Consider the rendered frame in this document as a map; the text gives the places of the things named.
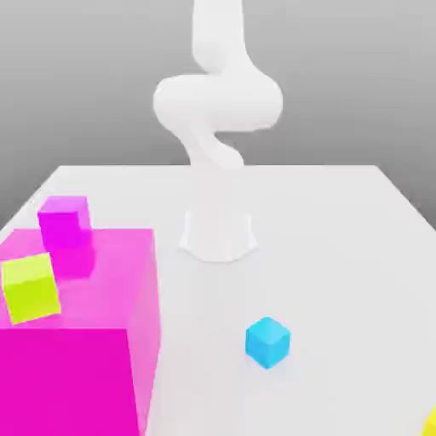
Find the small cyan cube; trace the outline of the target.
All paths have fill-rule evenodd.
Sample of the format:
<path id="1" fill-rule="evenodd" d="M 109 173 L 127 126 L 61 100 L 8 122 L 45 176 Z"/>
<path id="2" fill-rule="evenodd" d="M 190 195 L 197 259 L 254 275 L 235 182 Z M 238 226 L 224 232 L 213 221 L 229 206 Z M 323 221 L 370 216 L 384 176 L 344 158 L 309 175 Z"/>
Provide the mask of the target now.
<path id="1" fill-rule="evenodd" d="M 252 324 L 245 332 L 245 352 L 264 369 L 271 369 L 290 351 L 290 330 L 270 317 Z"/>

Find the small purple cube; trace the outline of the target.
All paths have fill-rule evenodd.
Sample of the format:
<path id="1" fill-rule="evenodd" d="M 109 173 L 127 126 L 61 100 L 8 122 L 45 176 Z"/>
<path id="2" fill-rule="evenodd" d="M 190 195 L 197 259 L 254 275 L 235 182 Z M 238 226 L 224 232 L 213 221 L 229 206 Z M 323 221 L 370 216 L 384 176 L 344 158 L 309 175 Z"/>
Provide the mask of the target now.
<path id="1" fill-rule="evenodd" d="M 87 197 L 49 196 L 37 218 L 55 276 L 87 278 L 95 266 Z"/>

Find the small lime green cube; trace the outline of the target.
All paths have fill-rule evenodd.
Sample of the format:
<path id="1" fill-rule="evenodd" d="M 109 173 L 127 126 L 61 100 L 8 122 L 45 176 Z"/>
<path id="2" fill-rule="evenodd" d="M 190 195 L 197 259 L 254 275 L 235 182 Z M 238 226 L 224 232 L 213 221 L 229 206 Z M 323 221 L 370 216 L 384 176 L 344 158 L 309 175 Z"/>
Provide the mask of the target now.
<path id="1" fill-rule="evenodd" d="M 48 253 L 4 261 L 1 265 L 1 278 L 12 324 L 21 324 L 61 312 Z"/>

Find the small yellow cube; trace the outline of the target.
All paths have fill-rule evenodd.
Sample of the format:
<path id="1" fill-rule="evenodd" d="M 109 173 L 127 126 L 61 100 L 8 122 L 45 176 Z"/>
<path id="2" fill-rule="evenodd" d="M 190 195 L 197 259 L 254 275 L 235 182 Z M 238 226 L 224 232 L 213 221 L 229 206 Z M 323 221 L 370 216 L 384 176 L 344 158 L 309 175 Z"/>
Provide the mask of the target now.
<path id="1" fill-rule="evenodd" d="M 436 405 L 427 416 L 421 436 L 436 436 Z"/>

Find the large pink box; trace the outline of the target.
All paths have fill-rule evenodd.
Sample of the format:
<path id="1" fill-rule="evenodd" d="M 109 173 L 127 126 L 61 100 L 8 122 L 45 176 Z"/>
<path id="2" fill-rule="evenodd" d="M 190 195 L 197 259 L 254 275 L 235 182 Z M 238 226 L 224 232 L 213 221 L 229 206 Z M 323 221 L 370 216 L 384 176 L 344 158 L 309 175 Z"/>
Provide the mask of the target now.
<path id="1" fill-rule="evenodd" d="M 12 324 L 0 288 L 0 436 L 143 436 L 160 348 L 150 229 L 96 229 L 58 262 L 61 312 Z"/>

